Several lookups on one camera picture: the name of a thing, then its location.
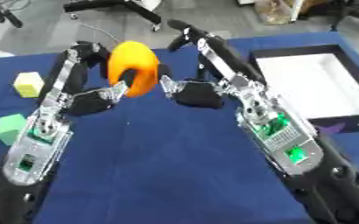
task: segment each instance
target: green led light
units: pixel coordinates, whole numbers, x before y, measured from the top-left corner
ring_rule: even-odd
[[[29,172],[34,166],[35,157],[30,154],[25,154],[22,161],[18,165],[18,168],[24,172]]]
[[[283,113],[278,114],[278,117],[271,120],[268,124],[264,125],[262,130],[266,136],[270,137],[275,133],[282,130],[285,126],[287,126],[289,120],[285,118]]]
[[[293,147],[290,150],[287,150],[285,154],[295,164],[298,164],[307,159],[305,151],[300,147]]]

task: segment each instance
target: foam block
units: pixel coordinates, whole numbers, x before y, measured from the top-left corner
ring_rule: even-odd
[[[13,87],[24,98],[35,98],[39,96],[40,89],[43,85],[39,73],[20,73],[13,83]]]
[[[25,123],[25,118],[20,114],[0,117],[0,141],[8,146],[13,145]]]

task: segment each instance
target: orange object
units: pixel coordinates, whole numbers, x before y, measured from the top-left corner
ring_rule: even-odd
[[[123,42],[113,50],[108,63],[110,86],[116,85],[126,70],[137,71],[133,84],[126,94],[129,97],[144,95],[158,83],[158,57],[142,43]]]

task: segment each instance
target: blue tablecloth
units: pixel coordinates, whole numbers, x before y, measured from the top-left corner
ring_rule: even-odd
[[[338,44],[359,56],[337,33],[242,38],[252,49]],[[196,51],[157,50],[174,77],[193,76]],[[34,109],[12,88],[19,72],[46,75],[54,54],[0,59],[0,116]],[[97,70],[90,86],[107,85]],[[74,137],[35,223],[39,224],[302,224],[309,220],[236,126],[235,107],[187,108],[167,100],[160,87],[114,110],[74,119]],[[334,139],[359,165],[359,133]],[[0,143],[0,157],[8,150]]]

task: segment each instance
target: chair wheel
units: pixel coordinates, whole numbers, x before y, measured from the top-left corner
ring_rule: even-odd
[[[74,13],[69,14],[69,17],[70,17],[71,19],[78,19],[77,15],[74,14]]]
[[[162,26],[162,24],[154,24],[152,26],[152,31],[153,32],[158,32],[160,30],[161,26]]]

